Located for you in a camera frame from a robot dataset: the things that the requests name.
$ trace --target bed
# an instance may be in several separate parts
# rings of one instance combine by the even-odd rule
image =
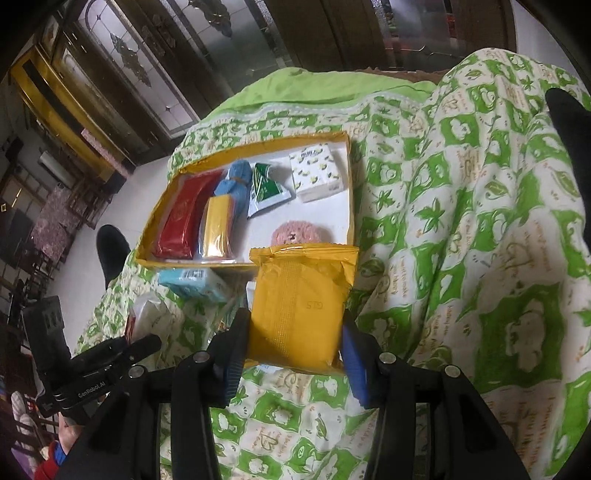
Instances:
[[[570,159],[545,107],[553,86],[591,109],[571,74],[491,48],[439,85],[284,69],[193,127],[168,178],[241,143],[348,132],[359,327],[414,365],[459,366],[532,478],[552,476],[591,412],[590,258]],[[77,350],[121,335],[129,306],[150,290],[174,318],[161,367],[204,348],[232,313],[183,301],[132,251]],[[244,370],[232,404],[211,415],[222,476],[269,480],[362,478],[376,422],[345,377],[267,367]],[[162,433],[171,478],[167,409]]]

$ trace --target pink plush toy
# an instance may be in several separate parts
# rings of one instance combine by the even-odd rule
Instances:
[[[319,244],[318,229],[310,222],[301,220],[283,223],[273,232],[271,246],[288,244]]]

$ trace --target black shoe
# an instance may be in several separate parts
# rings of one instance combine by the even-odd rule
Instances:
[[[546,92],[550,118],[573,163],[587,219],[583,239],[591,248],[591,112],[559,88]]]
[[[103,225],[96,234],[96,252],[105,276],[105,288],[123,271],[131,249],[123,234],[113,225]]]

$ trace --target cabinet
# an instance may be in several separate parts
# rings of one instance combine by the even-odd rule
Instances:
[[[515,48],[509,0],[70,0],[39,43],[134,164],[286,66],[426,71]]]

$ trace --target person's hand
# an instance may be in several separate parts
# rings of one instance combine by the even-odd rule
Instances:
[[[70,453],[70,449],[82,433],[84,427],[82,425],[69,426],[61,413],[59,414],[59,417],[60,431],[58,437],[60,439],[61,449],[64,450],[64,453],[67,455]]]

